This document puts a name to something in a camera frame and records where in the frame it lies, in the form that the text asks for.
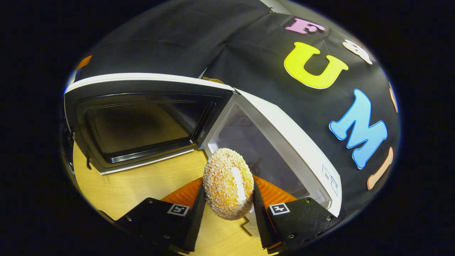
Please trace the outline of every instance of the microwave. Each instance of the microwave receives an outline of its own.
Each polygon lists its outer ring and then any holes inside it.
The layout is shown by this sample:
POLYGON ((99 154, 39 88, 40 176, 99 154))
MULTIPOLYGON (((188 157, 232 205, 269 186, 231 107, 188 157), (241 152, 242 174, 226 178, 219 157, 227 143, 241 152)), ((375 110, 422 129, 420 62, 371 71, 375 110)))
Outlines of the microwave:
POLYGON ((229 148, 252 174, 339 215, 340 176, 321 149, 277 105, 229 85, 155 73, 88 77, 65 89, 64 116, 101 175, 229 148))

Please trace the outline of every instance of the wooden table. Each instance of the wooden table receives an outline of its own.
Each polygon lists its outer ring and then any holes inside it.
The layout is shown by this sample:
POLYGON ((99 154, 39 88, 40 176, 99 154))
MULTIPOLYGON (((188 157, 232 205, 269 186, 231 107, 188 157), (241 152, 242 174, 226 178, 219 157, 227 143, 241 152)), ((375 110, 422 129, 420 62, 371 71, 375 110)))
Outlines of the wooden table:
MULTIPOLYGON (((147 197, 161 199, 190 181, 202 177, 207 156, 195 150, 174 158, 118 173, 100 175, 74 143, 74 171, 81 193, 97 209, 119 219, 147 197)), ((223 220, 206 205, 195 252, 190 255, 269 255, 259 237, 249 235, 240 220, 223 220)))

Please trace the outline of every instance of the blue letter m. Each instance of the blue letter m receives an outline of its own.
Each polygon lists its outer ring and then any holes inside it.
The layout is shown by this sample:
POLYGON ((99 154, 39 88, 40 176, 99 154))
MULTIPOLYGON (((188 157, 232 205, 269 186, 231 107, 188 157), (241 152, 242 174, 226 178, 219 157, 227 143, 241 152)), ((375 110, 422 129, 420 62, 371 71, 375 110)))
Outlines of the blue letter m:
POLYGON ((355 100, 351 108, 338 121, 331 121, 330 130, 340 140, 345 140, 348 129, 354 125, 348 141, 348 148, 361 143, 365 144, 352 152, 352 158, 359 169, 363 169, 370 157, 387 138, 387 128, 383 121, 369 127, 371 118, 371 101, 359 89, 354 89, 355 100))

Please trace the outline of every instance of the donut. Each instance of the donut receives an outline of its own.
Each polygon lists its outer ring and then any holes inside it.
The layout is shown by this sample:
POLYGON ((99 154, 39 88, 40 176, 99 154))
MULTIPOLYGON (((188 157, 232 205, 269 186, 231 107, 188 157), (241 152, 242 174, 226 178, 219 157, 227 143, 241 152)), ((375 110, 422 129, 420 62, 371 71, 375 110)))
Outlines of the donut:
POLYGON ((225 220, 243 218, 253 206, 253 175, 243 157, 228 148, 217 149, 203 175, 206 202, 225 220))

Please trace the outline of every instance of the letter u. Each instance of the letter u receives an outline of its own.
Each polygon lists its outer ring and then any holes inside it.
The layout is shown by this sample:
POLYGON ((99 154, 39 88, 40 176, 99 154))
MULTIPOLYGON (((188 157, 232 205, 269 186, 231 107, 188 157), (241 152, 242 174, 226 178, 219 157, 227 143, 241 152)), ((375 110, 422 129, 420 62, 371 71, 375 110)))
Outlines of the letter u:
POLYGON ((295 42, 294 45, 294 50, 292 50, 286 59, 284 59, 284 68, 289 75, 299 80, 306 86, 316 89, 326 89, 335 82, 343 69, 349 69, 348 65, 341 60, 331 55, 327 55, 329 64, 325 68, 324 72, 322 72, 319 76, 312 75, 305 70, 305 63, 313 54, 319 54, 321 51, 311 45, 301 42, 295 42))

